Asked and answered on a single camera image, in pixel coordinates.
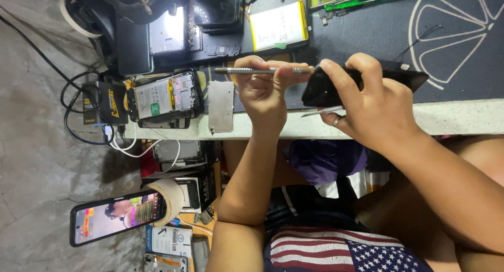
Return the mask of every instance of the american flag shirt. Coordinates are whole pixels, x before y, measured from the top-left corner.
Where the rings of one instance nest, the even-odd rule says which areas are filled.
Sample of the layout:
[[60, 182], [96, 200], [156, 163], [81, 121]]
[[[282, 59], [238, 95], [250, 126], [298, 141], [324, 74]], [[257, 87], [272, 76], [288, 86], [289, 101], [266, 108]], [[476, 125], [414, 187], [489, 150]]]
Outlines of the american flag shirt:
[[395, 238], [337, 228], [287, 225], [265, 247], [265, 271], [424, 272], [432, 269]]

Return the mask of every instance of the person's left hand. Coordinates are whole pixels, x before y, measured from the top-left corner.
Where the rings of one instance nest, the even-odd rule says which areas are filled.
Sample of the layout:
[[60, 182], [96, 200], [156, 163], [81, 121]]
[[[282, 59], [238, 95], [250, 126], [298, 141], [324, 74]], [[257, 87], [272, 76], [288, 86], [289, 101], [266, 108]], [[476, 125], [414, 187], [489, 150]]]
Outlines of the person's left hand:
[[234, 63], [235, 68], [256, 68], [267, 70], [278, 68], [274, 75], [236, 75], [239, 97], [252, 120], [253, 135], [276, 138], [287, 121], [285, 89], [301, 82], [307, 82], [310, 74], [293, 74], [293, 68], [307, 68], [306, 63], [282, 61], [265, 62], [259, 56], [246, 56]]

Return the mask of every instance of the purple cloth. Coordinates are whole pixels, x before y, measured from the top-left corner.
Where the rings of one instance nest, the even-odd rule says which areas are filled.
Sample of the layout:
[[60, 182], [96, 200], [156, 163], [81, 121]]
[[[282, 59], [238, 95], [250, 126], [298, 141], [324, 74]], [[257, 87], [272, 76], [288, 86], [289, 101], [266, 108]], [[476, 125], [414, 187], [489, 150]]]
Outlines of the purple cloth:
[[289, 163], [311, 185], [326, 184], [362, 171], [368, 161], [365, 149], [355, 140], [296, 140]]

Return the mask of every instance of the hand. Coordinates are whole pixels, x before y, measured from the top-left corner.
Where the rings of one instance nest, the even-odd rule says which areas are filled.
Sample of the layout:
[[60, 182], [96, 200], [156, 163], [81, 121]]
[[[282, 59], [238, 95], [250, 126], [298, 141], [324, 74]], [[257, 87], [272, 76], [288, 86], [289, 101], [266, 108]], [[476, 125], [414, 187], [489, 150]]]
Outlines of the hand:
[[413, 93], [405, 85], [382, 77], [380, 63], [373, 57], [358, 53], [351, 56], [346, 67], [362, 74], [364, 89], [336, 63], [324, 59], [320, 63], [329, 75], [343, 101], [346, 115], [321, 114], [322, 120], [362, 145], [381, 154], [404, 146], [413, 138], [426, 135], [413, 117]]
[[278, 139], [287, 121], [285, 89], [301, 82], [307, 82], [310, 74], [293, 74], [293, 68], [307, 68], [306, 63], [281, 61], [265, 62], [259, 56], [247, 56], [237, 60], [234, 67], [248, 67], [267, 70], [278, 68], [274, 75], [236, 75], [239, 97], [252, 120], [252, 133]]

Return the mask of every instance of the smartphone playing video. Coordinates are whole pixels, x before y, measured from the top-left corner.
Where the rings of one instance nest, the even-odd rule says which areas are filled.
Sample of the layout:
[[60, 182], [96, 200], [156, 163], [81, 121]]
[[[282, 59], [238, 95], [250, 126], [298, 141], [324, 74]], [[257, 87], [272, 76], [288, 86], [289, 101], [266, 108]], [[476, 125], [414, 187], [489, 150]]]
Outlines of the smartphone playing video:
[[70, 213], [70, 245], [78, 247], [162, 219], [163, 196], [147, 190], [80, 204]]

